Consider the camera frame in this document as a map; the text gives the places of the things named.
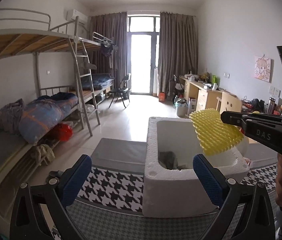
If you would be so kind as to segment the yellow foam fruit net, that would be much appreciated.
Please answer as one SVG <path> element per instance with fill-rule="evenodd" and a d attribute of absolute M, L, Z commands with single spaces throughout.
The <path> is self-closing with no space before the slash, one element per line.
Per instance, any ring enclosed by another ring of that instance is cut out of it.
<path fill-rule="evenodd" d="M 244 139 L 236 126 L 222 122 L 221 114 L 215 109 L 194 111 L 189 118 L 203 153 L 207 156 L 226 152 Z"/>

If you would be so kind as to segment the grey fluffy towel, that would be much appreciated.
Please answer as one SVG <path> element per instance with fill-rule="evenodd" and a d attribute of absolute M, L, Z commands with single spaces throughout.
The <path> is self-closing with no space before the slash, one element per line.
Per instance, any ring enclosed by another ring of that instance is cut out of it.
<path fill-rule="evenodd" d="M 158 153 L 158 162 L 163 168 L 166 168 L 167 170 L 179 170 L 180 171 L 180 170 L 190 169 L 189 164 L 179 164 L 176 154 L 171 151 L 159 152 Z"/>

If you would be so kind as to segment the smiley face wooden chair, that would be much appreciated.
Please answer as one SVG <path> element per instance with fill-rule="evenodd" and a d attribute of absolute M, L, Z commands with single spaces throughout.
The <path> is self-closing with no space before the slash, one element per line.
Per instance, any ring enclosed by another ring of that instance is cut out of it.
<path fill-rule="evenodd" d="M 221 97 L 217 98 L 216 110 L 221 114 L 224 111 L 239 112 L 242 111 L 242 101 L 234 94 L 222 92 Z"/>

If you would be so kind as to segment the long wooden desk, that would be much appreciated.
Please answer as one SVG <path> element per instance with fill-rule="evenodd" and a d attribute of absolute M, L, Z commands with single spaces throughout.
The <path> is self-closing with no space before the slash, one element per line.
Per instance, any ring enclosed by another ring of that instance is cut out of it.
<path fill-rule="evenodd" d="M 196 106 L 194 107 L 195 111 L 200 111 L 204 109 L 216 109 L 217 107 L 217 98 L 221 97 L 222 92 L 227 92 L 224 90 L 208 90 L 204 88 L 202 83 L 196 81 L 190 81 L 184 76 L 180 76 L 180 82 L 184 86 L 183 97 L 187 100 L 187 103 L 193 99 L 196 100 Z M 242 113 L 252 113 L 253 109 L 249 108 L 251 103 L 248 103 L 247 100 L 242 101 Z"/>

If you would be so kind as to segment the red snack packet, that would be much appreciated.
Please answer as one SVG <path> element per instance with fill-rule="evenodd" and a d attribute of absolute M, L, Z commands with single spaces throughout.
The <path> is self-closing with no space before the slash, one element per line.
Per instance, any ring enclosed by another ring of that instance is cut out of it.
<path fill-rule="evenodd" d="M 251 164 L 251 159 L 244 157 L 244 160 L 248 166 Z"/>

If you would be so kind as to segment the white styrofoam box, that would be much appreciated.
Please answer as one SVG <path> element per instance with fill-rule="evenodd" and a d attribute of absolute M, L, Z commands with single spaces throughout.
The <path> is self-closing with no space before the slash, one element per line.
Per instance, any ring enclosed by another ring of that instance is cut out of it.
<path fill-rule="evenodd" d="M 146 144 L 144 216 L 191 217 L 216 209 L 193 170 L 193 157 L 203 151 L 189 119 L 150 117 Z M 174 153 L 185 168 L 164 168 L 161 152 Z"/>

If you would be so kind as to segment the orange container on floor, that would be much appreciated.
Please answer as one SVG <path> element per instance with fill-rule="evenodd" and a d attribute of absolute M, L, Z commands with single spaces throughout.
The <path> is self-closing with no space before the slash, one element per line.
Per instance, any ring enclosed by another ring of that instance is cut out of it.
<path fill-rule="evenodd" d="M 165 93 L 160 92 L 158 95 L 158 100 L 159 102 L 164 102 L 165 101 Z"/>

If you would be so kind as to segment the right brown curtain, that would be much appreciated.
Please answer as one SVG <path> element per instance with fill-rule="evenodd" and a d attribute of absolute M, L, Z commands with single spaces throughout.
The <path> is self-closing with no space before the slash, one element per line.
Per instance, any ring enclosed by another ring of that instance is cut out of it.
<path fill-rule="evenodd" d="M 158 92 L 167 93 L 173 76 L 198 72 L 196 17 L 160 13 Z"/>

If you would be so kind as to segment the brown curtain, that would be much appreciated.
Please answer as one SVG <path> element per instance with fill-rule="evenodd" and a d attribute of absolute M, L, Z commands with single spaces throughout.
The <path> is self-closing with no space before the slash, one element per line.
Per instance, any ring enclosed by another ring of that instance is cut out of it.
<path fill-rule="evenodd" d="M 160 13 L 158 92 L 167 93 L 173 76 L 198 72 L 196 17 Z"/>
<path fill-rule="evenodd" d="M 127 12 L 91 17 L 90 36 L 101 48 L 94 51 L 90 60 L 97 74 L 110 74 L 114 88 L 119 87 L 127 70 Z"/>

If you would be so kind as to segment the blue plaid bedding bundle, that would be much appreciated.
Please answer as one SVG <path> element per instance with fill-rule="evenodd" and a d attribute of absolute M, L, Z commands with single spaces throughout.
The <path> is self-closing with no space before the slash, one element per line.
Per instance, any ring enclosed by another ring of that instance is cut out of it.
<path fill-rule="evenodd" d="M 0 130 L 20 135 L 34 145 L 69 116 L 77 104 L 78 97 L 66 92 L 44 95 L 28 104 L 19 99 L 0 109 Z"/>

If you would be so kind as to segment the black folding chair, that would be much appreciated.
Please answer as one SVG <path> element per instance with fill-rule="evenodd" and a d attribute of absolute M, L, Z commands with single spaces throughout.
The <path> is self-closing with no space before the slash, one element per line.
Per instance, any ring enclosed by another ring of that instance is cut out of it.
<path fill-rule="evenodd" d="M 128 94 L 128 92 L 130 91 L 130 89 L 127 87 L 127 83 L 130 81 L 131 79 L 131 73 L 125 75 L 123 77 L 123 79 L 121 80 L 118 88 L 114 88 L 114 89 L 111 89 L 109 91 L 109 94 L 112 95 L 112 101 L 109 105 L 109 108 L 111 107 L 112 103 L 113 103 L 113 100 L 114 98 L 117 98 L 116 101 L 121 98 L 121 101 L 124 105 L 124 107 L 126 108 L 126 105 L 125 105 L 125 102 L 124 102 L 124 94 L 127 95 L 127 99 L 130 101 L 130 96 Z"/>

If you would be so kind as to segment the glass balcony door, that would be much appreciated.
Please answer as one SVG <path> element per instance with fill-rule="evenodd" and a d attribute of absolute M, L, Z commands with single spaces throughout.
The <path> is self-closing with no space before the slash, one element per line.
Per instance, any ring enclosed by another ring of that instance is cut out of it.
<path fill-rule="evenodd" d="M 157 94 L 159 31 L 159 15 L 128 16 L 128 58 L 133 94 Z"/>

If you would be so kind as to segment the metal bunk bed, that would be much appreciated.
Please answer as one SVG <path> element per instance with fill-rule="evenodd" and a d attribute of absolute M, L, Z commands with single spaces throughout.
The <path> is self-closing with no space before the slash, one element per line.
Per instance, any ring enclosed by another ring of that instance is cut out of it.
<path fill-rule="evenodd" d="M 34 99 L 39 85 L 57 86 L 74 82 L 73 58 L 66 52 L 36 53 L 31 48 L 0 44 L 0 108 L 22 98 Z"/>

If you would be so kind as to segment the left brown curtain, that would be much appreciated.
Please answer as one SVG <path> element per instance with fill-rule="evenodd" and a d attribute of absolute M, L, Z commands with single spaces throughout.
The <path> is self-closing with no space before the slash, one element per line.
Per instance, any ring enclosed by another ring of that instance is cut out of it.
<path fill-rule="evenodd" d="M 97 74 L 110 74 L 114 88 L 119 87 L 127 70 L 127 12 L 91 17 L 90 36 L 101 48 L 94 51 L 90 60 Z"/>

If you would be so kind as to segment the white wall air conditioner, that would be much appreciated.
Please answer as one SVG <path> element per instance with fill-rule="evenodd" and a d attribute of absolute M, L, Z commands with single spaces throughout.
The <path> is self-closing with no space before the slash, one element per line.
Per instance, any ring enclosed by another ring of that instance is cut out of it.
<path fill-rule="evenodd" d="M 85 14 L 75 10 L 75 9 L 71 9 L 67 11 L 67 17 L 66 20 L 70 21 L 70 20 L 76 20 L 76 18 L 79 18 L 79 23 L 81 24 L 87 24 L 88 22 L 88 16 L 86 16 Z"/>

